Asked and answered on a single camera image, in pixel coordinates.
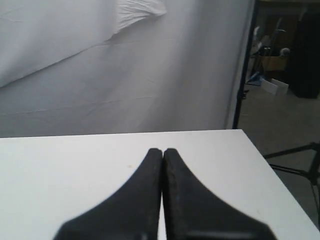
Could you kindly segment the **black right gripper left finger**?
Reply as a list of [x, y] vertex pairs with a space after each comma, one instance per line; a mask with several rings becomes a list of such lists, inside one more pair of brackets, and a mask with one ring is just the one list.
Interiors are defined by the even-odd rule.
[[156, 240], [163, 154], [148, 150], [132, 176], [99, 205], [65, 222], [56, 240]]

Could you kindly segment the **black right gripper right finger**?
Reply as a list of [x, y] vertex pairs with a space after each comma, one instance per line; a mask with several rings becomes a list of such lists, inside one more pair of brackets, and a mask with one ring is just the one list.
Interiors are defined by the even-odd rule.
[[276, 239], [268, 225], [235, 209], [206, 188], [176, 149], [164, 152], [162, 173], [167, 239]]

